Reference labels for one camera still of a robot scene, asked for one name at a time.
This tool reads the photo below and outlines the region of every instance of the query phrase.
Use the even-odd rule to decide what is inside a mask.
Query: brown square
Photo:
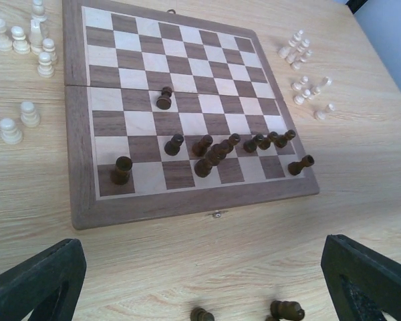
[[[239,97],[220,96],[220,99],[225,114],[243,114],[242,104]]]
[[[249,79],[252,82],[267,82],[263,69],[256,67],[247,67]]]
[[[215,85],[214,78],[193,76],[199,94],[217,95],[219,91]]]
[[[198,45],[197,43],[184,43],[186,48],[186,53],[188,58],[208,60],[207,53],[203,45]]]
[[[235,37],[235,40],[236,40],[236,44],[238,45],[239,50],[255,53],[253,44],[251,43],[250,39]]]
[[[162,166],[166,189],[194,187],[192,169],[188,160],[163,162]]]
[[[138,34],[135,18],[112,13],[112,21],[113,30]]]
[[[169,25],[167,23],[159,23],[160,34],[164,39],[172,39],[182,41],[180,27],[177,25]]]
[[[221,47],[220,39],[215,32],[199,30],[199,33],[204,45],[213,45],[214,47]]]
[[[148,35],[140,35],[141,51],[150,52],[152,54],[165,54],[162,39],[150,37]]]
[[[88,45],[110,48],[116,47],[113,30],[86,27],[86,42]]]
[[[257,97],[254,91],[253,84],[251,82],[235,80],[235,86],[236,89],[238,90],[239,97],[251,97],[251,98]]]
[[[192,70],[187,58],[167,56],[169,71],[172,74],[191,75]]]
[[[243,143],[250,139],[253,139],[253,135],[241,135],[241,141],[235,146],[236,155],[238,155],[238,157],[258,156],[257,151],[245,152],[245,149],[243,149]]]
[[[119,68],[89,66],[92,87],[120,88]]]
[[[98,165],[98,183],[100,185],[100,196],[123,195],[135,193],[134,179],[130,172],[129,181],[125,185],[116,185],[110,179],[114,170],[114,164]]]
[[[209,62],[215,78],[232,79],[229,65],[222,62]]]
[[[147,90],[122,89],[123,110],[151,112],[150,95]]]
[[[128,136],[132,162],[160,162],[160,150],[156,136]]]
[[[276,101],[274,99],[271,98],[258,98],[258,99],[263,115],[279,116],[279,110],[278,107],[276,106]]]
[[[232,49],[223,49],[226,60],[229,64],[243,65],[241,52]]]
[[[225,158],[217,166],[222,184],[243,182],[243,174],[237,158]]]
[[[116,49],[119,68],[144,70],[144,60],[138,51]]]
[[[208,134],[210,135],[230,135],[229,126],[227,126],[226,116],[224,114],[203,114]]]
[[[154,125],[158,136],[182,134],[182,126],[178,112],[154,112]]]
[[[188,157],[189,159],[201,159],[202,157],[198,157],[195,154],[193,154],[192,147],[195,143],[200,141],[202,139],[202,135],[185,135],[184,136],[184,141],[186,142],[187,146],[187,151],[188,151]]]
[[[92,118],[95,136],[127,136],[123,111],[92,110]]]
[[[171,76],[168,72],[146,72],[149,90],[162,90],[172,83]]]
[[[285,177],[278,156],[260,156],[261,167],[265,172],[266,179],[278,179]]]
[[[269,129],[267,128],[265,117],[263,115],[245,115],[251,134],[263,134],[267,136]]]
[[[278,155],[294,155],[295,154],[293,144],[291,142],[288,142],[287,146],[285,146],[284,148],[276,147],[276,151],[277,151]]]
[[[198,94],[175,92],[174,95],[179,112],[202,112]]]

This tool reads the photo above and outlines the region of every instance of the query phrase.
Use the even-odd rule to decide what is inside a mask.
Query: chessboard frame
[[[304,177],[297,179],[97,200],[89,110],[80,107],[87,106],[89,99],[86,57],[84,50],[81,49],[85,46],[82,6],[250,38],[267,80],[275,93],[275,101],[281,111],[281,116],[288,128],[295,129],[282,93],[254,31],[112,1],[63,0],[64,82],[70,206],[73,226],[76,229],[221,210],[319,193],[319,186],[312,168],[308,168],[303,170]],[[298,135],[292,140],[292,144],[297,155],[305,155]]]

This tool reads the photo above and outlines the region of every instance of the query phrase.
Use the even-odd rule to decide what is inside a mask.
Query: table
[[[74,320],[187,320],[201,305],[217,320],[262,320],[273,298],[297,300],[307,320],[336,320],[319,266],[327,234],[343,233],[401,263],[401,93],[350,10],[329,0],[133,0],[131,4],[254,29],[321,187],[304,197],[76,231],[71,226],[63,64],[37,75],[34,55],[0,52],[0,119],[31,100],[42,121],[16,146],[0,139],[0,273],[67,237],[88,271]],[[61,3],[46,1],[62,60]],[[29,25],[28,0],[0,2],[8,26]],[[304,28],[314,55],[294,72],[276,51]],[[334,79],[312,104],[291,81]],[[335,103],[326,121],[314,108]]]

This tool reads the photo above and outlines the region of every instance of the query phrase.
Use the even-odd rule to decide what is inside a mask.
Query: folding chess board
[[[247,153],[243,141],[294,123],[254,31],[100,0],[63,0],[70,201],[85,229],[312,195],[297,137],[285,148]],[[169,110],[156,107],[174,89]],[[164,145],[176,133],[176,156]],[[241,142],[206,178],[194,173],[193,143],[210,134]],[[115,185],[119,156],[133,161]]]

